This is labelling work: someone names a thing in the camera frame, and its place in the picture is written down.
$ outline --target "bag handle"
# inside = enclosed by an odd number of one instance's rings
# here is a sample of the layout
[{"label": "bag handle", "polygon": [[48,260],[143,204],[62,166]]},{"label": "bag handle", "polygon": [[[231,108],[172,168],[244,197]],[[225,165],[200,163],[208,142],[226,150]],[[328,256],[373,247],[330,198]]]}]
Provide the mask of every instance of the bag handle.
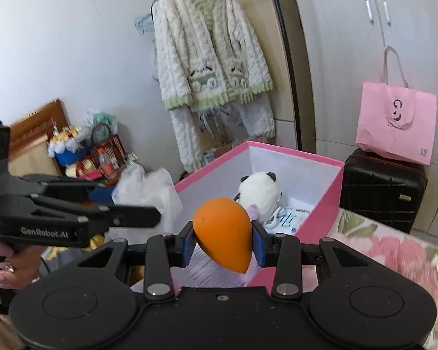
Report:
[{"label": "bag handle", "polygon": [[399,54],[397,53],[397,51],[393,47],[391,47],[390,45],[386,46],[386,48],[384,49],[384,67],[383,67],[383,75],[380,77],[381,83],[386,83],[386,85],[389,85],[389,83],[388,83],[388,51],[389,50],[393,51],[393,53],[395,53],[395,55],[396,55],[397,64],[399,65],[402,80],[404,81],[404,87],[409,88],[409,83],[405,79],[404,72],[402,71],[401,58],[399,57]]},{"label": "bag handle", "polygon": [[92,145],[94,145],[94,132],[96,131],[97,128],[100,128],[100,127],[102,127],[102,126],[105,126],[105,127],[109,130],[109,137],[110,137],[110,134],[111,134],[110,126],[107,125],[105,122],[99,122],[96,126],[94,126],[94,127],[92,128],[92,133],[91,133],[91,143],[92,143]]}]

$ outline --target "plastic bottle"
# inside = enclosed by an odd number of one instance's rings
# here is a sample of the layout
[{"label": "plastic bottle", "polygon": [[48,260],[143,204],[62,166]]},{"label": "plastic bottle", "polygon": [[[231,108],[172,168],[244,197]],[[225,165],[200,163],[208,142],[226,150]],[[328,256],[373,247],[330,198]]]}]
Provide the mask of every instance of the plastic bottle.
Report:
[{"label": "plastic bottle", "polygon": [[99,164],[102,174],[108,178],[113,179],[117,176],[110,157],[106,154],[103,147],[98,148]]}]

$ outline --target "bed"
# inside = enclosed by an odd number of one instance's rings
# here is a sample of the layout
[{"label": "bed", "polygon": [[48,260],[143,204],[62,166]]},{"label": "bed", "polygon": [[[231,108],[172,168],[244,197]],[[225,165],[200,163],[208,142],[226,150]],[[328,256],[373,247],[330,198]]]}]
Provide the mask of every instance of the bed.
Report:
[{"label": "bed", "polygon": [[59,99],[54,99],[10,125],[10,174],[62,174],[57,162],[47,155],[47,141],[52,136],[54,125],[59,131],[68,126]]}]

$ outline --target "wardrobe door handle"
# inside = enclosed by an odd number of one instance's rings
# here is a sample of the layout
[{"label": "wardrobe door handle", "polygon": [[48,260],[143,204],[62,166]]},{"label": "wardrobe door handle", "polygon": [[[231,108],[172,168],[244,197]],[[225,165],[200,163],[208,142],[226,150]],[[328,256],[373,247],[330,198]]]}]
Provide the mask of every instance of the wardrobe door handle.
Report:
[{"label": "wardrobe door handle", "polygon": [[372,25],[374,25],[375,20],[373,20],[373,11],[372,11],[372,9],[371,9],[370,0],[365,1],[365,5],[367,5],[368,19],[370,20],[370,23],[371,23]]},{"label": "wardrobe door handle", "polygon": [[383,3],[384,6],[384,15],[386,16],[386,23],[388,26],[391,26],[391,16],[390,16],[390,9],[388,8],[388,3],[385,1]]}]

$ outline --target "circular pad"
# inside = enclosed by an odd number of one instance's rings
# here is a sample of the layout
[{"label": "circular pad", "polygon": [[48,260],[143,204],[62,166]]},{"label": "circular pad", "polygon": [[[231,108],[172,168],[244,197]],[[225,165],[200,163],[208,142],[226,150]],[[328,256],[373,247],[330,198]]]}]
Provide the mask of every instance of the circular pad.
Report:
[{"label": "circular pad", "polygon": [[0,196],[0,214],[10,214],[14,211],[18,211],[20,214],[30,215],[36,211],[36,206],[33,201],[26,196]]},{"label": "circular pad", "polygon": [[85,288],[61,288],[44,299],[44,311],[51,317],[75,319],[88,316],[98,303],[97,296]]},{"label": "circular pad", "polygon": [[428,292],[382,266],[343,267],[316,287],[309,311],[336,341],[369,349],[420,344],[436,319]]},{"label": "circular pad", "polygon": [[367,317],[391,317],[404,307],[399,293],[379,286],[356,289],[349,300],[352,308]]},{"label": "circular pad", "polygon": [[20,291],[10,305],[10,319],[34,349],[97,349],[122,335],[137,311],[133,292],[113,274],[75,266]]}]

